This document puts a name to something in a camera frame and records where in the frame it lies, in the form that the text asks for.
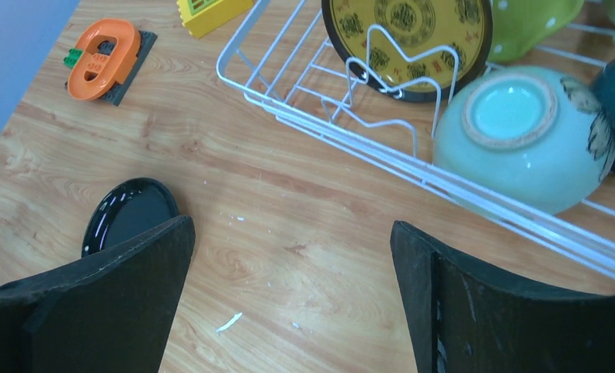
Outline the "yellow patterned black-rimmed plate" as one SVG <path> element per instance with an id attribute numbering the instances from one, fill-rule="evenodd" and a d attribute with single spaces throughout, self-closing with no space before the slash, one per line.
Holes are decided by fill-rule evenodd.
<path id="1" fill-rule="evenodd" d="M 323 1 L 321 14 L 346 70 L 406 102 L 457 92 L 477 78 L 491 50 L 489 1 Z"/>

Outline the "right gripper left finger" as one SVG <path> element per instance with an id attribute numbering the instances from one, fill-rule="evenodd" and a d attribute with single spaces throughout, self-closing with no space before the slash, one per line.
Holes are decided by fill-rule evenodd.
<path id="1" fill-rule="evenodd" d="M 180 215 L 0 287 L 0 372 L 156 372 L 195 246 Z"/>

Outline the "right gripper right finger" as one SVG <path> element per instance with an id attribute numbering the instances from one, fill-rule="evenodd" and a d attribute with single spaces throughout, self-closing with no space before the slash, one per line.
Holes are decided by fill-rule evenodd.
<path id="1" fill-rule="evenodd" d="M 404 221 L 391 254 L 420 372 L 615 372 L 615 295 L 523 277 Z"/>

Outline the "black plate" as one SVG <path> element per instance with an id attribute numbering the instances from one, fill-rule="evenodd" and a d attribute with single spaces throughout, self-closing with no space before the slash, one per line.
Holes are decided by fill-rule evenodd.
<path id="1" fill-rule="evenodd" d="M 98 204 L 85 230 L 82 257 L 132 239 L 179 215 L 170 190 L 147 177 L 115 186 Z"/>

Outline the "green dotted plate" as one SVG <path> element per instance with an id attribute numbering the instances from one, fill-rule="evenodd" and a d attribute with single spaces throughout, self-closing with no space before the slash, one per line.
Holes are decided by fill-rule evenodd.
<path id="1" fill-rule="evenodd" d="M 492 46 L 488 61 L 501 64 L 523 57 L 574 20 L 583 0 L 492 1 Z"/>

